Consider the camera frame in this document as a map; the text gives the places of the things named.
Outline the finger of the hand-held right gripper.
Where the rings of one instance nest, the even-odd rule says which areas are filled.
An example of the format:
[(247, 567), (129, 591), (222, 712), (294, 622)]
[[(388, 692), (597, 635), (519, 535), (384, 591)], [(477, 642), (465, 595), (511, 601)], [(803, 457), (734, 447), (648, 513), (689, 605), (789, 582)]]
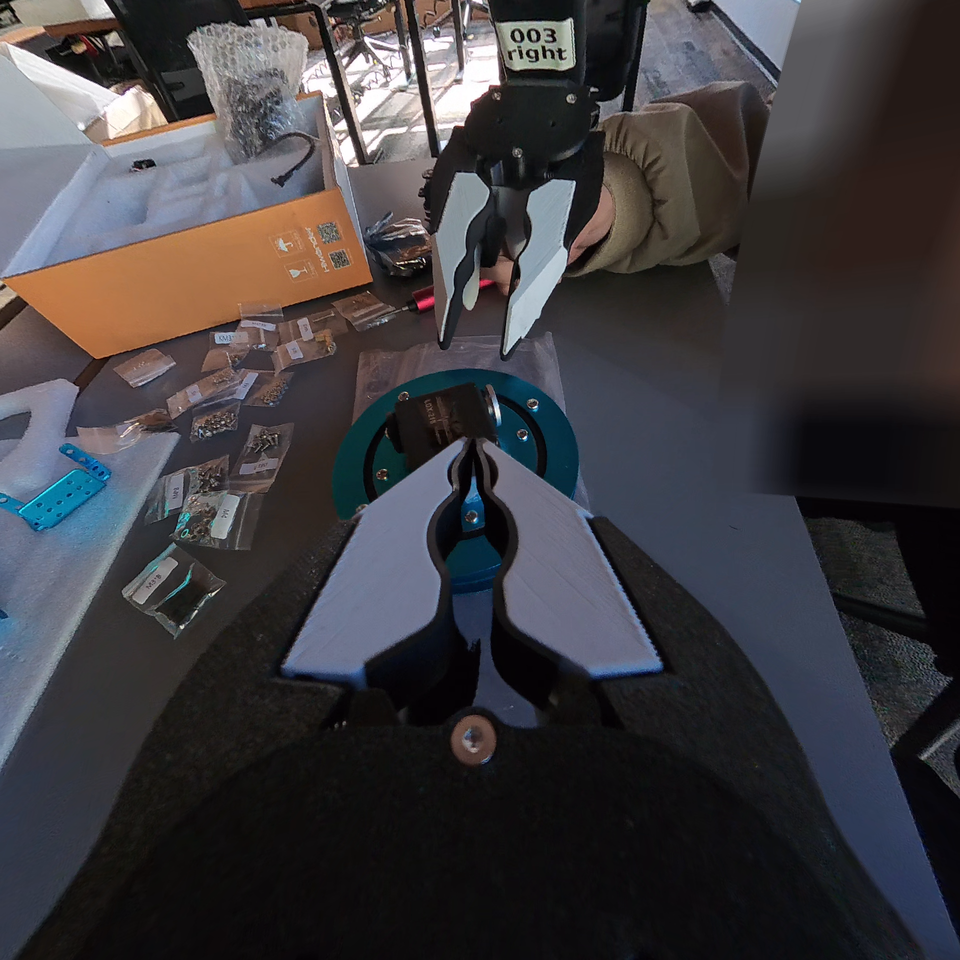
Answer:
[(526, 199), (526, 241), (513, 257), (518, 270), (507, 301), (500, 354), (507, 360), (544, 310), (568, 263), (565, 243), (575, 182), (554, 178), (535, 187)]
[(505, 221), (478, 174), (454, 174), (434, 231), (434, 312), (438, 345), (450, 347), (461, 314), (472, 310), (481, 269), (498, 261)]

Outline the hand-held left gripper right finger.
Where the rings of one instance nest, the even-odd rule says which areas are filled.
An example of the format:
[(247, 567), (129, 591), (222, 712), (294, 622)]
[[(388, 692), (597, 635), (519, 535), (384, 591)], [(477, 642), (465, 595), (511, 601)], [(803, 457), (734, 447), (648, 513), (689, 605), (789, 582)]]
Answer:
[(592, 515), (486, 439), (474, 442), (486, 537), (501, 563), (490, 653), (501, 678), (541, 712), (572, 677), (590, 685), (665, 665)]

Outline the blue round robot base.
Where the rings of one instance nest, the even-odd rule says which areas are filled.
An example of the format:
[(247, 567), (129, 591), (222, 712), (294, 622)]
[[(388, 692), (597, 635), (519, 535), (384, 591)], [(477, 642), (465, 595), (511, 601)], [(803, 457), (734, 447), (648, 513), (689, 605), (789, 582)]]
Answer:
[(426, 374), (390, 388), (347, 431), (332, 472), (337, 515), (350, 519), (356, 509), (387, 493), (408, 474), (402, 453), (385, 437), (387, 414), (401, 393), (417, 397), (472, 381), (490, 385), (501, 408), (500, 446), (563, 495), (573, 498), (579, 479), (579, 452), (570, 422), (543, 390), (510, 373), (457, 368)]

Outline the black servo motor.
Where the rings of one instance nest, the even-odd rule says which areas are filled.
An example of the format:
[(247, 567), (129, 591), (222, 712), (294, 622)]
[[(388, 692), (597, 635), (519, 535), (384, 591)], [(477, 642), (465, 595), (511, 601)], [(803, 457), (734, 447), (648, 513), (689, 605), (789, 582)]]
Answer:
[(458, 439), (486, 439), (498, 446), (501, 410), (492, 385), (465, 382), (400, 399), (385, 424), (407, 472), (413, 473)]

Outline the dark grey desk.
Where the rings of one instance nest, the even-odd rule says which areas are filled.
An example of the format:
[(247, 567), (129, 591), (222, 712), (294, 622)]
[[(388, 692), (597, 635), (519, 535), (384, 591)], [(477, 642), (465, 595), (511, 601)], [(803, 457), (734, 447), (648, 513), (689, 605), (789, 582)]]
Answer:
[[(808, 529), (793, 500), (714, 473), (724, 307), (706, 266), (564, 283), (553, 333), (591, 507), (723, 624), (774, 693), (838, 827), (924, 952), (950, 922)], [(335, 520), (330, 470), (358, 356), (433, 340), (431, 318), (346, 334), (297, 376), (296, 433), (249, 554), (202, 555), (222, 593), (179, 639), (121, 589), (163, 545), (136, 523), (2, 778), (2, 958), (17, 956), (83, 864), (155, 721), (210, 643)]]

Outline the person's right hand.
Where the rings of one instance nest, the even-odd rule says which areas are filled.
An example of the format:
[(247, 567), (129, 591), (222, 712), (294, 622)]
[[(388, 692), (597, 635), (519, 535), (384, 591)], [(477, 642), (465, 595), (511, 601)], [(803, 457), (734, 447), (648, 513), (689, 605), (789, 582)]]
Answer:
[(577, 235), (570, 247), (567, 266), (574, 265), (584, 257), (590, 258), (591, 251), (601, 245), (613, 228), (616, 211), (613, 207), (598, 205), (583, 230)]

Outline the red screwdriver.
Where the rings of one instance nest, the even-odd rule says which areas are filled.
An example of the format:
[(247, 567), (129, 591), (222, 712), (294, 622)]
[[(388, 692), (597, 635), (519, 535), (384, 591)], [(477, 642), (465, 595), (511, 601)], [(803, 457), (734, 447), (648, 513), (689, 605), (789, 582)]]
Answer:
[[(483, 290), (491, 286), (495, 286), (496, 283), (493, 279), (490, 278), (481, 278), (478, 282), (478, 290)], [(467, 297), (464, 295), (463, 298), (463, 308), (472, 309), (471, 306), (466, 306)], [(414, 294), (411, 298), (399, 308), (400, 311), (410, 312), (416, 315), (423, 314), (429, 311), (432, 311), (435, 306), (435, 294), (434, 287), (427, 286), (419, 290), (414, 291)]]

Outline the large clear plastic bag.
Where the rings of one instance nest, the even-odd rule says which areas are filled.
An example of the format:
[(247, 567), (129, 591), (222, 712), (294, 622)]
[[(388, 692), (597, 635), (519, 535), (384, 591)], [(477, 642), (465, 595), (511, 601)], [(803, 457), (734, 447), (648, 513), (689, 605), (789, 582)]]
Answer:
[[(516, 459), (537, 446), (542, 456), (572, 461), (577, 441), (567, 419), (559, 360), (551, 333), (522, 341), (508, 360), (498, 337), (456, 339), (447, 350), (426, 342), (402, 351), (370, 350), (358, 361), (353, 424), (341, 450), (363, 458), (394, 410), (401, 393), (410, 398), (474, 382), (491, 417), (500, 414), (500, 446)], [(496, 394), (495, 407), (487, 387)]]

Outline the pile of small screw bags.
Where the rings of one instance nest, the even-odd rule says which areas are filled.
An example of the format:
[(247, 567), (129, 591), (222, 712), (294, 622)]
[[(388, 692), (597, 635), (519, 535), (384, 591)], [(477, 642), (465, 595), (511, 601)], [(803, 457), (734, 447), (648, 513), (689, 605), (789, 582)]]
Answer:
[[(190, 416), (189, 440), (207, 442), (241, 427), (244, 406), (276, 407), (288, 391), (292, 368), (336, 353), (334, 331), (341, 321), (354, 330), (386, 323), (397, 310), (364, 293), (332, 309), (297, 320), (283, 318), (273, 303), (242, 303), (230, 331), (214, 331), (202, 377), (167, 398), (162, 406), (108, 426), (78, 426), (80, 445), (98, 457), (126, 450), (154, 434), (176, 433)], [(147, 497), (146, 524), (176, 517), (171, 535), (186, 546), (249, 550), (262, 502), (274, 484), (293, 437), (294, 425), (254, 423), (235, 462), (229, 454), (164, 474)]]

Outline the bubble wrap bundle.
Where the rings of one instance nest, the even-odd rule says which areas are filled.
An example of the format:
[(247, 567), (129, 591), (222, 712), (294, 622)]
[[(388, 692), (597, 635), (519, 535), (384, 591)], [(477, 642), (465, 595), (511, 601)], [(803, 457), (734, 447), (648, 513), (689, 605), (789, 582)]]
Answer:
[(234, 163), (298, 129), (308, 40), (284, 27), (214, 23), (187, 37)]

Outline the orange cardboard box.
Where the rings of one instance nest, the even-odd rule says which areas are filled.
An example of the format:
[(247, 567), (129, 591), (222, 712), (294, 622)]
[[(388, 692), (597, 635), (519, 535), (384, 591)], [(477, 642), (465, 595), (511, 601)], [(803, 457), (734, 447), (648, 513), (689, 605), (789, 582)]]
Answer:
[(2, 54), (2, 281), (96, 358), (370, 283), (326, 103), (297, 110), (316, 150), (279, 187), (299, 138), (235, 164), (210, 116), (103, 146)]

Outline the set of blue metal brackets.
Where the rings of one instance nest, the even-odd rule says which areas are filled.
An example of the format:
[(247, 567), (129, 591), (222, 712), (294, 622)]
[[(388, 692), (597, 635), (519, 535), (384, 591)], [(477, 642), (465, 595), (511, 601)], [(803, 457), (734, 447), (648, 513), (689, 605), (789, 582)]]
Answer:
[(58, 451), (78, 467), (27, 502), (1, 493), (1, 509), (17, 516), (36, 532), (47, 531), (60, 524), (90, 498), (100, 494), (113, 475), (105, 464), (76, 443), (67, 441)]

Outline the black high-back chair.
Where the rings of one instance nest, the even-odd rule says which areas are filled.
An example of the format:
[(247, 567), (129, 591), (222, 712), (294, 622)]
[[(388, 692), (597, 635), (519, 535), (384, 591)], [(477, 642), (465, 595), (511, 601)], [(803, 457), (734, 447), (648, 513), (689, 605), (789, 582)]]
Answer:
[(237, 1), (108, 1), (126, 49), (170, 122), (213, 113), (188, 36), (212, 23), (249, 24)]

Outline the white foam insert with cutout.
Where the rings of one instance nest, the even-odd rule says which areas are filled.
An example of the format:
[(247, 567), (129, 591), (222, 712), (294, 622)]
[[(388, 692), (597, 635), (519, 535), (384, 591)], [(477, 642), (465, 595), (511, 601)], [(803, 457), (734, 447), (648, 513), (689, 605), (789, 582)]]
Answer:
[(64, 460), (66, 441), (78, 388), (66, 379), (54, 379), (1, 396), (1, 421), (26, 414), (26, 431), (2, 456), (1, 489), (20, 496), (45, 489)]

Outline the black metal table frame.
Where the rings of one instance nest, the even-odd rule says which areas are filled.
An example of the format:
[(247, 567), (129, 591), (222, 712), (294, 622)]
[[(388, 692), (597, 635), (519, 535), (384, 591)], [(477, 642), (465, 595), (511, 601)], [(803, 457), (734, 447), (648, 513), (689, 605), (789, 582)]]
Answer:
[[(451, 1), (446, 14), (436, 19), (430, 26), (432, 31), (437, 32), (444, 23), (450, 21), (453, 24), (459, 68), (455, 78), (457, 83), (462, 82), (466, 65), (464, 6), (469, 7), (471, 4), (472, 2)], [(394, 30), (397, 34), (403, 64), (408, 67), (410, 66), (409, 61), (413, 61), (414, 77), (416, 79), (429, 152), (432, 158), (437, 159), (443, 150), (443, 145), (439, 138), (436, 123), (435, 104), (428, 76), (424, 39), (422, 37), (421, 22), (416, 12), (416, 3), (414, 1), (386, 2), (386, 5), (392, 6), (393, 8)], [(311, 9), (318, 19), (318, 32), (320, 34), (322, 48), (326, 55), (335, 90), (337, 91), (342, 119), (345, 122), (353, 146), (354, 159), (360, 165), (368, 165), (372, 163), (372, 160), (368, 154), (366, 142), (361, 132), (360, 122), (357, 118), (354, 93), (347, 78), (346, 68), (343, 66), (337, 53), (331, 23), (333, 20), (340, 21), (341, 19), (345, 19), (347, 23), (352, 23), (354, 19), (359, 17), (358, 11), (361, 8), (366, 8), (366, 6), (368, 6), (367, 2), (327, 2), (326, 6), (314, 3), (310, 4)]]

